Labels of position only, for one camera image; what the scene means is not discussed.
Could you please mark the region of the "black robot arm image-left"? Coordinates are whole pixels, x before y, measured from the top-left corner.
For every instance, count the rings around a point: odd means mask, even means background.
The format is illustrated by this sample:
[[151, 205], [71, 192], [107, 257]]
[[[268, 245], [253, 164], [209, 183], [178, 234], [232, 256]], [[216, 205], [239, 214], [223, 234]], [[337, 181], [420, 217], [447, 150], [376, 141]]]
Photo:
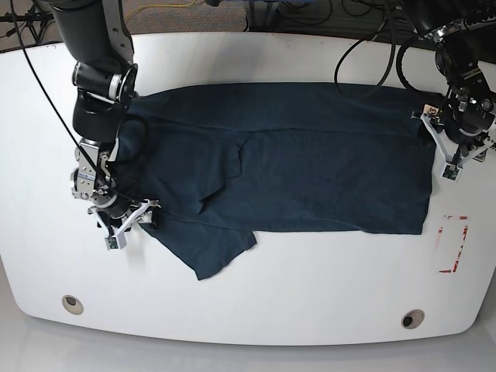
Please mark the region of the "black robot arm image-left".
[[[89, 214], [105, 230], [110, 250], [126, 246], [126, 232], [135, 224], [153, 226], [157, 200], [134, 198], [118, 188], [115, 171], [144, 157], [150, 138], [145, 119], [128, 112], [137, 96], [138, 67], [133, 61], [132, 37], [126, 28], [120, 1], [50, 1], [43, 9], [38, 1], [26, 15], [17, 15], [11, 6], [4, 21], [46, 26], [55, 21], [71, 56], [76, 60], [72, 83], [77, 89], [69, 136], [79, 135], [74, 156], [78, 163], [71, 174], [72, 195], [92, 203]], [[124, 160], [113, 160], [118, 149], [122, 124], [137, 121], [143, 125], [139, 149]]]

